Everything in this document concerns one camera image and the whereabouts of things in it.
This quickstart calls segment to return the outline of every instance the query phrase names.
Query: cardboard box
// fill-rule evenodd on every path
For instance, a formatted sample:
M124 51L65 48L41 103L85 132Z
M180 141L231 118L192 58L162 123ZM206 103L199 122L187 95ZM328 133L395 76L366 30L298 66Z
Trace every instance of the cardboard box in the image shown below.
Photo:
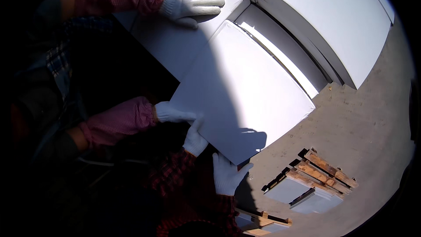
M313 55L320 51L343 82L355 89L374 66L390 28L379 0L263 0L261 6L297 34ZM319 63L328 72L329 66ZM329 76L337 81L332 71Z
M225 20L235 20L250 0L225 0L217 16L199 16L197 30L184 28L162 17L138 17L132 35L173 75L181 81L198 55Z
M235 20L275 55L291 72L310 98L328 83L316 64L300 45L255 5L250 5Z
M181 111L202 113L199 133L235 165L314 110L289 73L230 21L198 52L170 103Z

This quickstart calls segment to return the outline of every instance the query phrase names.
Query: worker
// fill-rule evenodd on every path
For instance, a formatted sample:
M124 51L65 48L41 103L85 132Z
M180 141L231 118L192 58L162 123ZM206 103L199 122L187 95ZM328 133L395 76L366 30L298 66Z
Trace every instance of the worker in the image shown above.
M87 118L80 109L78 93L71 90L69 44L72 35L80 30L107 33L109 21L96 16L136 9L142 15L160 14L177 25L196 29L197 22L190 16L218 14L223 5L224 0L45 0L28 31L28 59L15 76L19 83L11 105L15 148L26 150L24 153L31 165L62 167L89 148L101 154L104 146L115 145L124 137L160 122L194 121L182 150L165 159L160 168L152 169L145 184L163 199L170 196L175 188L182 186L183 177L192 170L195 159L208 145L197 132L200 119L192 113L173 109L168 102L153 106L144 97ZM85 121L66 128L77 119L74 114ZM241 231L235 224L234 192L252 166L247 164L238 171L237 166L215 153L214 210L208 214L168 215L156 227L156 235L176 235L180 232L175 229L205 223L225 236L237 236Z

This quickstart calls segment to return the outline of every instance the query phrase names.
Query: wooden pallet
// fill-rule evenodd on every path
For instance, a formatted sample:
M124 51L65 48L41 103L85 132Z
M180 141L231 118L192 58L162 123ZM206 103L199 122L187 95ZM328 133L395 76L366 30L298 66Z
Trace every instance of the wooden pallet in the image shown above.
M269 231L261 229L262 227L267 226L269 224L280 224L287 227L290 227L292 225L291 219L280 219L273 216L271 216L271 218L273 219L269 219L268 218L269 214L266 211L262 211L260 215L257 215L254 213L249 213L244 210L240 210L238 208L235 208L235 210L238 211L239 213L251 216L253 223L248 224L244 227L241 227L244 233L249 234L249 235L263 236L263 235L271 233Z
M321 188L341 199L350 194L353 188L358 187L355 178L349 178L340 168L327 163L318 156L315 149L303 149L298 156L301 160L295 159L289 164L293 168L286 167L274 180L263 186L262 191L271 189L285 177L292 178L309 188Z
M293 171L316 179L321 185L342 196L351 193L353 188L358 187L355 178L349 178L340 168L335 168L327 163L326 160L318 156L315 149L303 149L298 156L302 159L296 159L290 163L290 166L294 167Z

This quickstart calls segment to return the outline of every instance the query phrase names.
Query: concrete floor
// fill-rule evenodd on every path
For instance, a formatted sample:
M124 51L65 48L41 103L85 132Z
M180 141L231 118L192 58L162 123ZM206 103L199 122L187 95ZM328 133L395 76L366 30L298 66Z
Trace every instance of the concrete floor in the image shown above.
M316 109L308 118L251 159L254 167L245 181L257 210L293 221L290 229L267 237L342 236L392 197L414 150L408 119L413 76L408 43L396 18L380 57L358 91L328 84L313 99ZM359 187L324 214L295 213L288 204L263 196L262 186L299 159L297 154L303 148L311 147L346 175L355 177Z

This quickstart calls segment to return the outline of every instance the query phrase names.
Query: white work glove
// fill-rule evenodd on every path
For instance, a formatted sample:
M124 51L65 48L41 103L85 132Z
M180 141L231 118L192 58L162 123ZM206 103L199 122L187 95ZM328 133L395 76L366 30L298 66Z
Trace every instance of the white work glove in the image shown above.
M157 118L161 123L180 123L186 121L194 121L196 119L195 113L180 112L179 110L172 108L170 102L168 101L155 104L155 111Z
M195 157L198 157L209 144L209 142L204 139L199 132L197 132L197 129L199 129L202 121L203 117L200 117L193 122L192 126L187 131L186 140L183 145L184 150Z
M213 153L212 157L216 194L234 196L235 189L237 189L248 170L253 167L253 163L248 163L237 171L237 166L221 153Z
M197 21L189 16L217 15L225 0L164 0L159 13L173 22L197 29Z

